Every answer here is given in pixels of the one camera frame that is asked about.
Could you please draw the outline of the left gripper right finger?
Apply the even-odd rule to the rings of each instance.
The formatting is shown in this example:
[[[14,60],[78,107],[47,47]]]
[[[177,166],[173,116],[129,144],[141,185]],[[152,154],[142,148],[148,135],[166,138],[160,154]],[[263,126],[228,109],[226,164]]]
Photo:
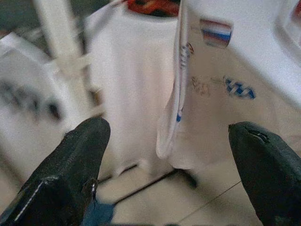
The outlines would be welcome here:
[[[232,155],[263,226],[301,226],[301,157],[277,134],[249,121],[228,127]]]

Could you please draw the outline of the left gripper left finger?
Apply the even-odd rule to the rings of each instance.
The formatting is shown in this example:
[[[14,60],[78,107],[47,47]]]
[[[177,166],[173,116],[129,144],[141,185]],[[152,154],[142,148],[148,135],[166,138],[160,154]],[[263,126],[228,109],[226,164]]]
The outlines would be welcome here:
[[[95,197],[110,134],[102,117],[66,133],[0,215],[0,226],[80,226]]]

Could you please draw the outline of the white T-shirt with popsicle prints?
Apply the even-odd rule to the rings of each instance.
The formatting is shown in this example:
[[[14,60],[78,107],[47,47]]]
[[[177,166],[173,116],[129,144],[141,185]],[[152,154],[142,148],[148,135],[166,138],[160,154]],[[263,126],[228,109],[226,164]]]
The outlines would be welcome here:
[[[301,156],[301,0],[182,0],[174,87],[156,152],[174,168],[227,158],[228,126],[251,121]]]

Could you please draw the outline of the dark blue cloth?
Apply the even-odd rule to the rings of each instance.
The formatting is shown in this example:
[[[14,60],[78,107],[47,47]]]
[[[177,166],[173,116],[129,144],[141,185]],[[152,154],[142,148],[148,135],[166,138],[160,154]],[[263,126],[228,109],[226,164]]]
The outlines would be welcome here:
[[[109,224],[114,216],[114,205],[97,199],[88,205],[80,226],[100,226]]]

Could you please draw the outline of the black rack base bar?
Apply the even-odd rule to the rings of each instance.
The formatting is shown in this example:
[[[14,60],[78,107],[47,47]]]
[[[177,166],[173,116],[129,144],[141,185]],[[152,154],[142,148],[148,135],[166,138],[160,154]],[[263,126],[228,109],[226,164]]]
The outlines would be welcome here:
[[[169,169],[152,175],[133,165],[117,177],[107,176],[99,180],[96,198],[100,202],[116,206],[165,180],[174,178],[180,178],[189,188],[195,189],[198,186],[197,177],[187,169]]]

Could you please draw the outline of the white T-shirt with black letters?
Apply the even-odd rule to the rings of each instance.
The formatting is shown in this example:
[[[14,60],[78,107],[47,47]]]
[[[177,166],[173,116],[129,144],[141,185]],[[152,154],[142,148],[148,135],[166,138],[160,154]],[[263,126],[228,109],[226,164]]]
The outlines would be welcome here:
[[[13,33],[0,39],[0,145],[22,180],[76,126],[72,111],[48,56]]]

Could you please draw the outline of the plain white T-shirt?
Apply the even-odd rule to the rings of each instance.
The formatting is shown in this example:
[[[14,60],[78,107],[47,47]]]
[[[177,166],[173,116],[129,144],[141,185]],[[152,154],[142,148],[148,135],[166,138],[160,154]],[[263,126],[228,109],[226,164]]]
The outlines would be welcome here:
[[[157,124],[174,83],[176,18],[130,12],[110,3],[85,21],[90,82],[101,91],[111,127],[114,172],[137,164],[151,174],[170,169],[156,154]]]

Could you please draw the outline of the white glass door cabinet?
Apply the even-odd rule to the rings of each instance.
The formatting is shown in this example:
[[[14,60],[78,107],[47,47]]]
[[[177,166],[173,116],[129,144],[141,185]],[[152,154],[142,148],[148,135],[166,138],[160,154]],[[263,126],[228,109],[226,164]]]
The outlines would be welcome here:
[[[0,36],[15,35],[43,47],[61,71],[78,111],[104,113],[100,90],[88,84],[84,18],[107,0],[0,0]]]

